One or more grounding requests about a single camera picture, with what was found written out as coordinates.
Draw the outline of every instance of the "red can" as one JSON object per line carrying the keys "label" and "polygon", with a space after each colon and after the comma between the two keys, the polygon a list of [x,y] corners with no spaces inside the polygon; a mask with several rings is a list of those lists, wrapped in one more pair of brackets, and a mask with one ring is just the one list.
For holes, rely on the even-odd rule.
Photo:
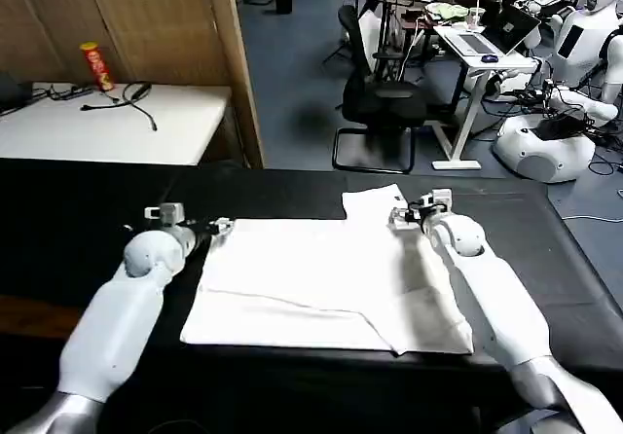
{"label": "red can", "polygon": [[102,91],[109,91],[115,88],[115,84],[110,78],[110,71],[104,62],[104,59],[101,55],[101,51],[99,50],[99,46],[96,42],[87,42],[83,43],[80,46],[80,49],[85,54],[85,58],[89,63],[89,67],[91,68],[91,72],[95,77],[95,81],[97,82],[97,86]]}

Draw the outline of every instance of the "folded cloth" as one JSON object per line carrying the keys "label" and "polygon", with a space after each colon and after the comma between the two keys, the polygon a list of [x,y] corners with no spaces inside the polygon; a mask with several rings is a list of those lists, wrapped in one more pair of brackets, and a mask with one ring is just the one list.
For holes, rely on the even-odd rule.
{"label": "folded cloth", "polygon": [[237,220],[206,257],[188,344],[466,353],[471,329],[396,185],[344,193],[346,221]]}
{"label": "folded cloth", "polygon": [[437,16],[442,20],[450,18],[464,18],[469,13],[467,8],[458,4],[430,3],[426,5],[426,11],[432,16]]}

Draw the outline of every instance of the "black office chair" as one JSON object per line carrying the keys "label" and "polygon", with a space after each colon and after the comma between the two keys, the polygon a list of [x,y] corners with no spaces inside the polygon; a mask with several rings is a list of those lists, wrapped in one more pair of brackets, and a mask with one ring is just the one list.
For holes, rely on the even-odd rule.
{"label": "black office chair", "polygon": [[[426,102],[424,95],[408,82],[375,82],[363,50],[361,29],[357,12],[353,6],[340,8],[338,19],[348,32],[352,50],[354,70],[344,87],[342,116],[354,123],[361,123],[366,128],[342,127],[337,130],[333,143],[333,166],[349,171],[373,173],[409,173],[415,162],[416,132],[426,120]],[[374,58],[384,62],[404,59],[403,54],[376,53]],[[338,163],[338,149],[342,134],[379,134],[401,137],[404,131],[410,131],[409,166],[405,169],[383,169]]]}

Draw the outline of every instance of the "white table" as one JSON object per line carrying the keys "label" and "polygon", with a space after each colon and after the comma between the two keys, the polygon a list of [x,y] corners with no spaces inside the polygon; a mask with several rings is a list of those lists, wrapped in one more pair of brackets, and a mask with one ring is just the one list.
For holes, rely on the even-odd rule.
{"label": "white table", "polygon": [[524,57],[519,53],[512,52],[508,56],[501,57],[498,62],[483,62],[480,56],[465,56],[461,54],[460,51],[447,40],[447,36],[450,32],[457,32],[452,27],[437,26],[434,27],[434,30],[435,33],[457,53],[463,64],[467,66],[467,76],[478,76],[478,78],[476,79],[476,84],[469,97],[469,102],[467,103],[462,121],[459,122],[458,133],[453,142],[448,139],[448,136],[444,132],[444,123],[440,121],[426,122],[428,126],[433,128],[435,136],[447,157],[447,160],[433,162],[432,166],[435,169],[480,169],[481,165],[477,161],[462,160],[460,155],[485,94],[487,81],[489,81],[493,71],[517,69],[520,71],[533,72],[536,69],[536,61],[532,58]]}
{"label": "white table", "polygon": [[[124,86],[117,85],[110,94],[120,97]],[[55,84],[56,91],[68,88]],[[154,117],[157,131],[131,106],[80,111],[83,105],[112,103],[99,92],[66,101],[46,98],[0,117],[0,158],[197,164],[221,124],[228,145],[238,145],[239,153],[230,97],[227,87],[154,85],[137,105]]]}

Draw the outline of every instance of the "humanoid robot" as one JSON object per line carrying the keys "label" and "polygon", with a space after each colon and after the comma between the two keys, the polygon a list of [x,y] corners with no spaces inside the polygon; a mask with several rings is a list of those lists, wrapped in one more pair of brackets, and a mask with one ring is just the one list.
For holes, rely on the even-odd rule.
{"label": "humanoid robot", "polygon": [[[518,0],[516,4],[538,14],[559,1]],[[593,159],[595,144],[585,134],[616,118],[618,109],[613,103],[623,84],[623,35],[617,1],[587,0],[585,9],[564,7],[550,20],[554,49],[539,72],[549,79],[543,104],[558,113],[522,115],[504,122],[493,149],[513,171],[557,183],[576,179]],[[600,99],[596,100],[577,88],[602,60],[606,60],[607,68]],[[495,79],[502,81],[511,75]]]}
{"label": "humanoid robot", "polygon": [[[433,190],[388,212],[388,227],[421,229],[448,268],[457,305],[481,346],[509,373],[533,407],[565,417],[538,423],[535,433],[623,433],[623,422],[594,386],[565,371],[549,347],[543,314],[510,266],[487,243],[483,228],[452,211],[449,189]],[[199,235],[225,235],[235,223],[184,221],[183,206],[154,211],[159,231],[136,236],[113,278],[93,297],[60,356],[56,393],[8,434],[93,434],[110,395],[132,375],[163,305],[163,289],[195,249]]]}

